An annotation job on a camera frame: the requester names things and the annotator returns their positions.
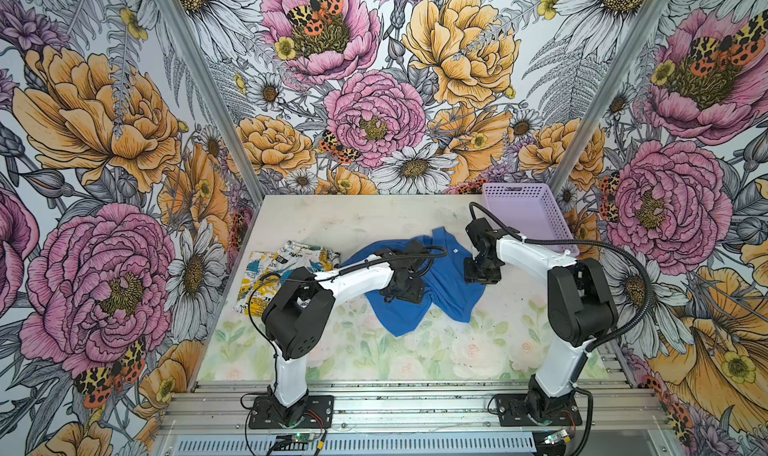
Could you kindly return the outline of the blue cloth garment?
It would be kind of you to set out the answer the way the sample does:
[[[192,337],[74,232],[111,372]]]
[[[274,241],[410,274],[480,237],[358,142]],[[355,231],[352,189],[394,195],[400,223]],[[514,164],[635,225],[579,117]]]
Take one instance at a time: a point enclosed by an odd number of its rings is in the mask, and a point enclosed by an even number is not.
[[[424,246],[442,247],[447,255],[437,259],[423,277],[425,293],[420,304],[397,299],[387,303],[379,292],[368,292],[366,297],[379,322],[393,336],[400,337],[415,330],[435,305],[451,319],[468,323],[485,290],[479,283],[465,281],[464,260],[471,256],[470,252],[443,227],[433,229],[430,235],[416,236],[414,240]]]

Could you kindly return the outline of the white teal yellow printed garment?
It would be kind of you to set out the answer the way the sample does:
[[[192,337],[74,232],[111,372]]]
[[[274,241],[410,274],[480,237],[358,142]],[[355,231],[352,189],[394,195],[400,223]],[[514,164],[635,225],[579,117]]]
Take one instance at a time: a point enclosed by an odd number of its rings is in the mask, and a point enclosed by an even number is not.
[[[277,252],[253,251],[233,310],[261,317],[282,282],[301,267],[325,272],[340,264],[339,252],[321,246],[287,241]]]

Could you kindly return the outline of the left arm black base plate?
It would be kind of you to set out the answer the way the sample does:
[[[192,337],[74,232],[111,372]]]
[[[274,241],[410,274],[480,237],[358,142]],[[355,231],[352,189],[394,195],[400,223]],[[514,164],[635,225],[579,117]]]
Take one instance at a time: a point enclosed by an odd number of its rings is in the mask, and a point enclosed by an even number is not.
[[[283,406],[276,396],[257,395],[247,419],[251,430],[330,429],[335,398],[330,395],[310,395],[292,406]]]

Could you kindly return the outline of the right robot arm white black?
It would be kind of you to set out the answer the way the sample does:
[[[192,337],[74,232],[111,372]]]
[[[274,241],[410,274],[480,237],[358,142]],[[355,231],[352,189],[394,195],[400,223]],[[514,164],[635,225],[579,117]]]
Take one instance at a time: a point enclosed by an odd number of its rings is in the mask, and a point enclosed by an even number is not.
[[[575,402],[577,380],[592,344],[618,321],[604,270],[594,259],[578,260],[546,245],[494,229],[484,218],[465,231],[477,250],[464,260],[465,281],[493,285],[510,264],[546,283],[547,317],[554,337],[546,358],[530,378],[525,394],[494,398],[499,422],[512,425],[581,423]]]

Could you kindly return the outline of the lavender plastic laundry basket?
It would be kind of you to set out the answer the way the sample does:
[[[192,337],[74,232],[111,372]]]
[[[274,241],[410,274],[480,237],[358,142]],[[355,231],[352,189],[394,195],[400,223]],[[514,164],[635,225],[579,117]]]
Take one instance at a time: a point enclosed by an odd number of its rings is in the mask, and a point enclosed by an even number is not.
[[[527,237],[572,238],[555,197],[545,183],[485,183],[482,195],[485,208]]]

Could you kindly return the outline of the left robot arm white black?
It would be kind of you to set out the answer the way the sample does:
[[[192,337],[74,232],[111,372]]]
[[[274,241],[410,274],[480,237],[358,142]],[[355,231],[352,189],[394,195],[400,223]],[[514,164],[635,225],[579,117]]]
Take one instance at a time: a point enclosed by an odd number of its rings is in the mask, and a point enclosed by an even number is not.
[[[258,396],[252,414],[257,428],[294,428],[312,414],[306,381],[308,355],[320,342],[331,313],[359,296],[377,292],[385,304],[422,303],[423,277],[447,255],[440,246],[412,241],[402,250],[380,249],[362,261],[328,272],[293,271],[263,311],[263,335],[275,351],[275,378]]]

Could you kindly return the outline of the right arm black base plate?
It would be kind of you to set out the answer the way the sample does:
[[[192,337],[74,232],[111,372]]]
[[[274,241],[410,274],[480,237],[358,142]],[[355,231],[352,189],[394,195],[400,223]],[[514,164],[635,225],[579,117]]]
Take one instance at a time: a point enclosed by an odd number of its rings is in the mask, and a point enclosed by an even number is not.
[[[502,393],[491,399],[490,410],[497,415],[502,427],[576,427],[583,424],[572,394],[551,398],[536,391]]]

